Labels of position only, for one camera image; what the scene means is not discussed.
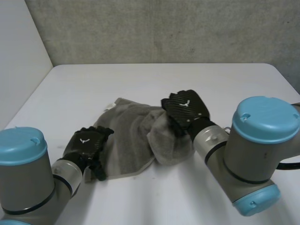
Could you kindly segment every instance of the cloth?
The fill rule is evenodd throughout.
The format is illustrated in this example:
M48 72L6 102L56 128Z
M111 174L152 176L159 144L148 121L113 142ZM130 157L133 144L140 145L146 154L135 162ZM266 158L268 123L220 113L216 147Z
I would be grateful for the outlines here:
M162 165L174 165L195 152L188 135L175 136L161 107L118 98L94 126L114 131L99 159L108 179L137 175L155 158ZM87 170L85 181L94 179Z

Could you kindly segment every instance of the light blue cap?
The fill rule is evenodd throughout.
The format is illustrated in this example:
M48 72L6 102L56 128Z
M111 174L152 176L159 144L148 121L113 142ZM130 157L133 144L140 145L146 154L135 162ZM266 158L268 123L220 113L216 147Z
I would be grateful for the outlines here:
M0 225L30 225L21 221L5 219L0 221Z
M241 215L249 217L266 210L275 204L280 197L281 193L277 185L272 184L236 200L233 206Z
M43 133L32 127L0 131L0 165L31 163L47 152Z
M298 111L279 98L250 97L243 100L232 126L245 139L260 144L282 143L293 138L300 127Z

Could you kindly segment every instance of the white table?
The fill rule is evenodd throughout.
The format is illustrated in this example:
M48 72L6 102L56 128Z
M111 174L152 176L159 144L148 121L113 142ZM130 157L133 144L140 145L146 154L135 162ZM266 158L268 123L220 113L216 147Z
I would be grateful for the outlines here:
M50 161L61 157L75 131L92 125L123 97L160 105L171 92L194 89L212 120L230 126L238 103L250 96L300 102L299 94L267 64L63 65L52 69L8 128L40 129ZM300 157L290 159L300 161ZM271 209L242 217L196 153L172 167L152 164L142 174L82 184L59 225L298 225L300 171L276 171L282 199Z

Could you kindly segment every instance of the gray metal cylinder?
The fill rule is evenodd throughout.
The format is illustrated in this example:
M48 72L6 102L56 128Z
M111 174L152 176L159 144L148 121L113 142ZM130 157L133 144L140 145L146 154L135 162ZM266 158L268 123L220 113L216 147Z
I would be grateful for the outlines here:
M75 193L83 178L83 173L80 168L75 163L68 160L56 161L52 165L52 172L54 177L58 176L68 183L71 195Z
M216 150L209 158L207 166L231 202L274 184L271 180L263 184L250 184L236 179L225 168L223 163L224 152L225 147Z
M254 143L241 137L232 127L224 152L224 162L240 178L264 182L271 178L283 159L281 152L289 149L290 143L291 141L278 144Z
M9 211L33 207L54 190L48 153L32 163L0 166L0 178L0 203Z
M200 131L194 139L193 145L199 155L206 161L209 158L209 152L224 143L228 139L228 134L218 125L210 126Z
M42 132L17 127L0 132L0 203L7 214L23 214L47 201L54 180Z
M279 162L293 154L299 119L297 110L278 98L243 100L234 113L224 151L227 170L244 182L267 182Z

